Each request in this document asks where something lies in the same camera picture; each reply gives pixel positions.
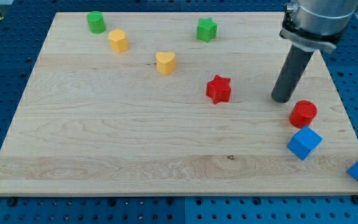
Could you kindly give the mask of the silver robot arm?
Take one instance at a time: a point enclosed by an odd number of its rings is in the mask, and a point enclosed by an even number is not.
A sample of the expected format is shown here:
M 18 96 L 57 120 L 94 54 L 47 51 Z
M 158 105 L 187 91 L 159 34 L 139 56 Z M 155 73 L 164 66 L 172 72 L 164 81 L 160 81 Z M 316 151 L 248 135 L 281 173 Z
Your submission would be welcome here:
M 314 52 L 333 53 L 347 30 L 358 0 L 292 0 L 284 6 L 280 37 L 291 42 L 271 97 L 291 98 Z

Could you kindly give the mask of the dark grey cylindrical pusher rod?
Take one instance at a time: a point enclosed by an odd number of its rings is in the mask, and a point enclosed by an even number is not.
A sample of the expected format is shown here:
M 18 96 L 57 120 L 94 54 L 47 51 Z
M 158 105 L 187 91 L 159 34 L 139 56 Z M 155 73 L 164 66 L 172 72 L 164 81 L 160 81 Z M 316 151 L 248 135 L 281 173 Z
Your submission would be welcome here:
M 295 45 L 291 46 L 271 93 L 273 101 L 289 101 L 312 55 L 313 52 L 304 51 Z

